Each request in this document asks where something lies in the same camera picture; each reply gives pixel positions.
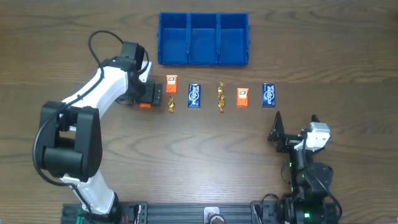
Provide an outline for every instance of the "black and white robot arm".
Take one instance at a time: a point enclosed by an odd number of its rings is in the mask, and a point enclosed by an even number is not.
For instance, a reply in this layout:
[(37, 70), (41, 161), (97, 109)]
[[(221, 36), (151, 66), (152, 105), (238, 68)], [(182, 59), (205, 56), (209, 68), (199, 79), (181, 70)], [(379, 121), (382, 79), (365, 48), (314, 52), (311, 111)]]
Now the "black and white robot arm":
[[(121, 96), (133, 103), (160, 103), (162, 85), (148, 80), (152, 62), (143, 61), (144, 54), (139, 44), (123, 42), (120, 56), (99, 63), (96, 75), (82, 89), (62, 102), (48, 101), (42, 107), (33, 151), (35, 168), (47, 182), (70, 186), (91, 221), (119, 223), (123, 215), (117, 194), (99, 171), (103, 152), (100, 118)], [(62, 137), (60, 131), (75, 131), (75, 139)], [(41, 169), (64, 184), (44, 177)]]

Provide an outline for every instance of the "blue tray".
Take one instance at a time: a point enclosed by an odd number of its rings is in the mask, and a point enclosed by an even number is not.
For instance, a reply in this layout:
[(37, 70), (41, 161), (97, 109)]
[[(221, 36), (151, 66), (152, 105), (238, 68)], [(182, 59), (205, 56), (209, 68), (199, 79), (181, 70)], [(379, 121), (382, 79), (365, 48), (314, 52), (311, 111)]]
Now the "blue tray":
[(161, 12), (157, 58), (161, 65), (247, 65), (247, 13)]

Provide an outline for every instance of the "orange box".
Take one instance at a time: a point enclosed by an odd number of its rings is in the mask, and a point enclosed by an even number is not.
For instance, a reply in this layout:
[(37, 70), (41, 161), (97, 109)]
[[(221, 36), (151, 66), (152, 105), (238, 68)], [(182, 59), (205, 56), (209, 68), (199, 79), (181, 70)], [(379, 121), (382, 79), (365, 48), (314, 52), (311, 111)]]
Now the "orange box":
[(248, 88), (238, 88), (236, 93), (236, 106), (245, 107), (249, 106), (249, 89)]
[(149, 109), (152, 108), (152, 105), (151, 105), (150, 103), (140, 103), (140, 104), (139, 104), (139, 108), (140, 108), (140, 109), (149, 110)]
[(166, 94), (177, 94), (178, 75), (166, 75)]

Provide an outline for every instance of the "wooden table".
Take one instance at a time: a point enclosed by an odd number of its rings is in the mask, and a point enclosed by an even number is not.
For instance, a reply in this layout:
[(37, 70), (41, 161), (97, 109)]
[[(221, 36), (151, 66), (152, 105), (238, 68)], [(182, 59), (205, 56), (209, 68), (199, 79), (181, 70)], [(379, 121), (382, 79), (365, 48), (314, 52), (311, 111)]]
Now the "wooden table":
[[(157, 64), (160, 11), (248, 12), (247, 67)], [(113, 104), (101, 120), (101, 171), (123, 201), (250, 202), (290, 187), (280, 178), (286, 154), (266, 141), (280, 110), (287, 133), (316, 113), (332, 139), (315, 160), (334, 168), (331, 192), (341, 223), (396, 222), (398, 211), (398, 4), (362, 1), (1, 1), (0, 219), (58, 223), (73, 192), (44, 182), (32, 165), (39, 112), (92, 78), (87, 47), (95, 30), (143, 45), (152, 78), (179, 77), (174, 114)], [(121, 46), (99, 35), (99, 58)], [(223, 80), (225, 114), (216, 87)], [(275, 83), (276, 108), (261, 107), (261, 84)], [(187, 108), (189, 83), (201, 83), (202, 108)], [(249, 108), (236, 88), (250, 89)]]

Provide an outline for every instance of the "orange candy pack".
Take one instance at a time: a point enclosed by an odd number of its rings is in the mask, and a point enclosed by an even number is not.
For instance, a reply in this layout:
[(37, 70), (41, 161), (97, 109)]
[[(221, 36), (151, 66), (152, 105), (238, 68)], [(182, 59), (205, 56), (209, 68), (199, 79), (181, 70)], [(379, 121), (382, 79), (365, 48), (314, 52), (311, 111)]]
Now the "orange candy pack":
[(166, 75), (166, 94), (177, 94), (178, 75)]
[(238, 88), (236, 95), (236, 106), (245, 107), (249, 106), (249, 89), (248, 88)]

